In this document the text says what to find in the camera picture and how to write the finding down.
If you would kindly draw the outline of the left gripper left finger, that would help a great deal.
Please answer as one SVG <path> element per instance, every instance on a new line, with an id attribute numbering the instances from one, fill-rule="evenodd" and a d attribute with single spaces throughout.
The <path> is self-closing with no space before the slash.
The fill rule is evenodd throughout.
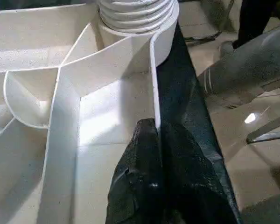
<path id="1" fill-rule="evenodd" d="M 154 119 L 137 122 L 112 177 L 107 224 L 160 224 L 164 178 Z"/>

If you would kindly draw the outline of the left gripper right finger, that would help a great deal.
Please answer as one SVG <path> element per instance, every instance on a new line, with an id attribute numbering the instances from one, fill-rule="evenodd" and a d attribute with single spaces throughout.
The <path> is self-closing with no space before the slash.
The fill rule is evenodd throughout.
<path id="1" fill-rule="evenodd" d="M 238 223 L 211 162 L 182 124 L 162 123 L 161 160 L 168 205 L 186 224 Z"/>

